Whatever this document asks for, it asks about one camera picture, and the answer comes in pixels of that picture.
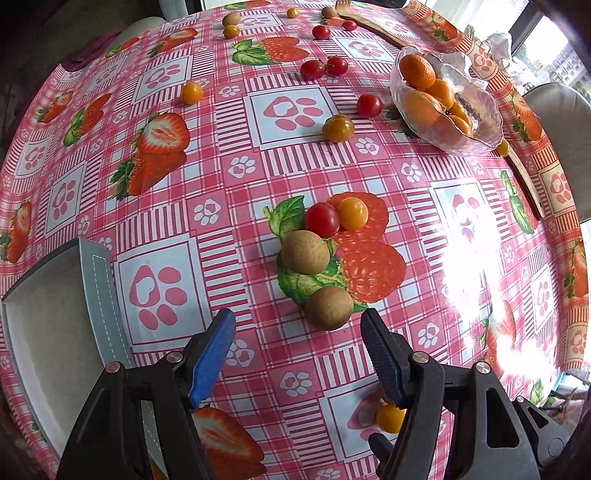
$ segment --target tablecloth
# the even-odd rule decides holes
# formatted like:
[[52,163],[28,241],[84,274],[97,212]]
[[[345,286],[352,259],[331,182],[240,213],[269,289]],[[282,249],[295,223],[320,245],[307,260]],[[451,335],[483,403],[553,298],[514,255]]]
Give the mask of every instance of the tablecloth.
[[[358,310],[376,307],[414,349],[440,362],[469,366],[484,358],[510,397],[540,399],[557,368],[580,366],[586,343],[586,260],[568,182],[506,76],[416,0],[399,10],[353,4],[405,43],[471,58],[538,190],[542,222],[503,158],[446,155],[407,134],[388,93],[398,49],[363,28],[348,32],[323,19],[327,5],[227,5],[146,32],[80,72],[56,68],[0,171],[0,231],[13,232],[15,211],[31,215],[25,239],[13,232],[24,252],[1,264],[0,293],[78,235],[111,252],[138,365],[181,348],[220,308],[236,313],[236,338],[208,404],[246,429],[272,480],[374,478],[366,439],[378,431],[380,403],[359,313],[330,333],[303,320],[295,302],[301,292],[278,270],[277,210],[300,218],[315,202],[365,195],[374,230],[356,248],[341,245],[332,274],[351,292],[363,279],[379,289],[384,272],[370,260],[395,248],[406,263],[404,282],[377,299],[359,288]],[[299,17],[286,16],[292,6]],[[242,15],[234,40],[222,35],[229,11]],[[330,27],[329,40],[313,39],[317,24]],[[348,59],[345,75],[300,77],[304,58],[332,55]],[[188,80],[205,92],[194,106],[179,100]],[[381,116],[356,114],[361,93],[382,96]],[[111,198],[113,175],[164,112],[179,113],[189,130],[186,159],[138,197]],[[355,135],[329,144],[320,129],[336,113],[353,119]],[[359,275],[347,268],[353,260],[374,269]],[[495,354],[498,335],[512,340],[506,358]],[[19,427],[54,476],[59,458],[27,406],[1,331],[0,367]],[[444,412],[433,478],[443,474],[452,423]]]

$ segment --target blue gripper pad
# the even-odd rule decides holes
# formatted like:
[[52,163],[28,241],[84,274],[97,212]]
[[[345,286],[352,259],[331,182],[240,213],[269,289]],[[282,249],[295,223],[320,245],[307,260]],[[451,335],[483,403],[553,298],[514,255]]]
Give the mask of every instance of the blue gripper pad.
[[189,402],[193,407],[199,408],[201,402],[211,395],[235,335],[234,313],[229,309],[221,309],[199,342],[199,348],[202,342],[206,345],[193,367],[193,384],[189,391]]

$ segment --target window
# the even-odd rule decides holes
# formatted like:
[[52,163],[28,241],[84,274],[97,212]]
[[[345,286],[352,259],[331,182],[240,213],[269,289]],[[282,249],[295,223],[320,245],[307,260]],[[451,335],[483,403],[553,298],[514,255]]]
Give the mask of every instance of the window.
[[560,82],[591,102],[591,76],[560,29],[542,17],[523,45],[513,54],[526,67],[525,91],[548,82]]

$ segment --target wooden utensil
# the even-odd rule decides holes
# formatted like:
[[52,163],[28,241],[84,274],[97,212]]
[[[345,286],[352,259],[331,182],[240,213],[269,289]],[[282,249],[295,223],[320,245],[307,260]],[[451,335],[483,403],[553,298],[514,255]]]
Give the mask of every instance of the wooden utensil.
[[517,175],[517,177],[521,180],[521,186],[525,189],[525,194],[530,202],[531,209],[534,212],[534,215],[538,218],[538,220],[542,220],[544,215],[544,208],[542,207],[542,203],[540,202],[540,197],[538,196],[538,192],[535,189],[534,182],[531,181],[530,174],[527,173],[523,162],[513,150],[513,147],[509,145],[509,153],[505,157],[511,166],[513,167],[513,171]]
[[382,27],[378,24],[372,22],[371,20],[367,20],[360,15],[354,14],[351,11],[351,1],[350,0],[337,0],[335,3],[335,10],[339,14],[339,17],[343,18],[344,20],[353,20],[358,25],[361,25],[366,30],[375,33],[379,37],[382,37],[391,45],[394,45],[398,48],[410,47],[410,45],[398,37],[395,37],[390,32],[385,31]]
[[[335,10],[339,14],[339,16],[345,20],[353,20],[358,25],[361,25],[366,30],[375,33],[379,37],[383,38],[385,41],[394,45],[398,48],[410,47],[408,43],[405,41],[400,40],[400,38],[392,35],[390,32],[387,32],[378,24],[367,20],[366,18],[357,15],[351,11],[351,1],[350,0],[337,0],[335,2]],[[530,175],[527,173],[523,163],[519,159],[517,153],[511,146],[509,146],[509,154],[506,157],[509,160],[509,163],[512,165],[515,174],[521,179],[522,185],[525,187],[525,191],[530,201],[532,210],[537,218],[540,220],[544,218],[544,209],[542,208],[542,204],[540,202],[540,197],[538,197],[538,193],[535,190],[534,183],[531,181]]]

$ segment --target chair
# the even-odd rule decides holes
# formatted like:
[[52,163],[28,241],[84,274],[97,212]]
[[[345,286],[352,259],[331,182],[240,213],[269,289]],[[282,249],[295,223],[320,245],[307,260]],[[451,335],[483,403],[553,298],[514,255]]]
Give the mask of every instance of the chair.
[[545,83],[524,98],[564,168],[579,221],[591,219],[591,105],[562,83]]

